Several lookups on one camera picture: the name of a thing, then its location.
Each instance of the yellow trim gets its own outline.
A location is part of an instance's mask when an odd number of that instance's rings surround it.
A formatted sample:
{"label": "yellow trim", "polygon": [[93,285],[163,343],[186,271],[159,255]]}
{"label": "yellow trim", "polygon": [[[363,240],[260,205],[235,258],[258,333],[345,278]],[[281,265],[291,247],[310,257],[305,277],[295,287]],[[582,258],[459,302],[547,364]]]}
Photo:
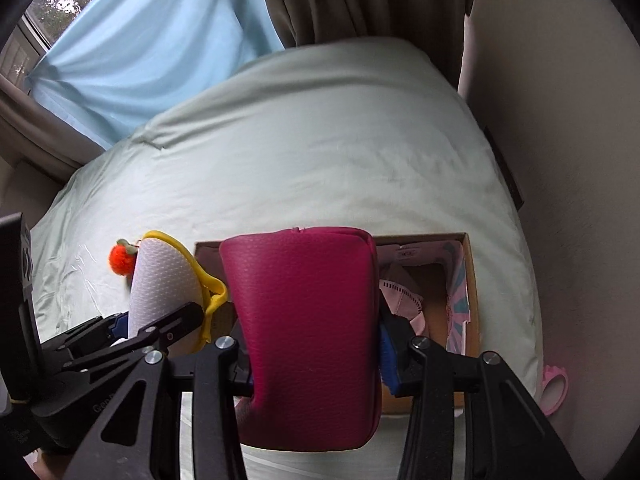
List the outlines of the yellow trim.
{"label": "yellow trim", "polygon": [[228,293],[226,286],[219,279],[214,278],[200,266],[193,255],[182,245],[178,240],[169,236],[162,231],[149,231],[142,239],[156,238],[171,245],[171,247],[177,249],[182,256],[190,264],[193,271],[196,273],[200,282],[200,288],[202,289],[202,306],[204,309],[204,321],[200,327],[200,335],[198,336],[198,342],[193,348],[193,352],[202,350],[204,345],[211,343],[211,318],[220,306],[226,303]]}
{"label": "yellow trim", "polygon": [[9,396],[9,402],[11,404],[28,404],[30,400],[31,399],[27,399],[27,400],[12,399],[11,396]]}

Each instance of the brown curtain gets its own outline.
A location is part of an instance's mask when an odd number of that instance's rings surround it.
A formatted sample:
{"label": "brown curtain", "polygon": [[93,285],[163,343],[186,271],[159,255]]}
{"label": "brown curtain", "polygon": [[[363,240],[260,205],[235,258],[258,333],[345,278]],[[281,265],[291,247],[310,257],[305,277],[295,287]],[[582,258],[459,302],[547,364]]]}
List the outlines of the brown curtain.
{"label": "brown curtain", "polygon": [[473,0],[266,0],[285,47],[357,36],[410,41],[458,87],[464,15]]}
{"label": "brown curtain", "polygon": [[0,76],[0,155],[66,182],[104,150]]}

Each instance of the pink pouch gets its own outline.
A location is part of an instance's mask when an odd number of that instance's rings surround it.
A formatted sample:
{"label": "pink pouch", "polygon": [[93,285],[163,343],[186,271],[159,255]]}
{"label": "pink pouch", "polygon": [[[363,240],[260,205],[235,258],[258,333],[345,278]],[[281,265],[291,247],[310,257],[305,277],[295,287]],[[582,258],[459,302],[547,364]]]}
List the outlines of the pink pouch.
{"label": "pink pouch", "polygon": [[245,235],[220,245],[249,352],[254,396],[241,442],[328,451],[364,445],[380,420],[378,264],[353,228]]}

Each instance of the pink ring toy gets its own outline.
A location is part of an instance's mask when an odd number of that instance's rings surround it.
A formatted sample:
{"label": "pink ring toy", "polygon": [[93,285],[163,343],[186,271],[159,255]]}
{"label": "pink ring toy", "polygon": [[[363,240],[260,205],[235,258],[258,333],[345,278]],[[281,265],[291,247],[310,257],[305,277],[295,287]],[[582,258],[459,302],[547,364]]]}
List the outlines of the pink ring toy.
{"label": "pink ring toy", "polygon": [[569,389],[569,377],[564,368],[545,366],[542,370],[540,409],[545,416],[555,413],[564,402]]}

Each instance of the metal screw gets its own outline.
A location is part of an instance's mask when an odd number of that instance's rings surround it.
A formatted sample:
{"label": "metal screw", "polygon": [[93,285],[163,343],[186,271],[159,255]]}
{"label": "metal screw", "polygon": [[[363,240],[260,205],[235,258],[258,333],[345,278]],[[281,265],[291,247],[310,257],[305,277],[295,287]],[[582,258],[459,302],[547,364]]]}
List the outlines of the metal screw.
{"label": "metal screw", "polygon": [[216,339],[216,346],[220,349],[231,348],[235,342],[236,340],[231,336],[223,335],[222,337]]}
{"label": "metal screw", "polygon": [[147,355],[145,355],[145,361],[150,365],[154,365],[162,361],[163,355],[161,351],[152,350]]}
{"label": "metal screw", "polygon": [[430,344],[429,338],[425,336],[417,335],[411,339],[411,346],[417,350],[426,350]]}
{"label": "metal screw", "polygon": [[482,354],[482,361],[488,365],[499,365],[502,362],[502,358],[495,352],[485,352]]}

